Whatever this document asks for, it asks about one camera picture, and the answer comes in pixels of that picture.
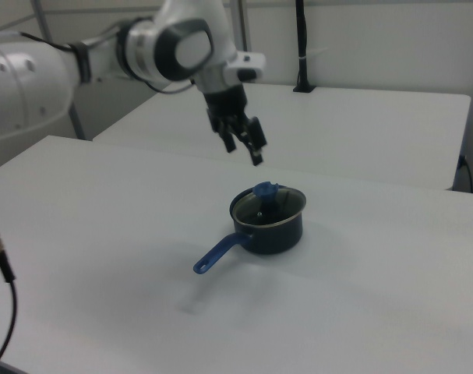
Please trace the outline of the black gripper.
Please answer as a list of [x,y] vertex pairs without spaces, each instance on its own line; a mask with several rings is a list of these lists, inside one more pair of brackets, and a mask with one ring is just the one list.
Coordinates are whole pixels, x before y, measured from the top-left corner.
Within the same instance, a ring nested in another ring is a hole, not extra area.
[[242,123],[238,139],[249,152],[252,164],[258,166],[263,163],[262,149],[267,140],[257,117],[248,118],[245,107],[248,103],[244,86],[239,84],[217,93],[203,95],[207,105],[207,115],[212,131],[222,139],[228,153],[236,150],[235,141],[227,126],[229,120]]

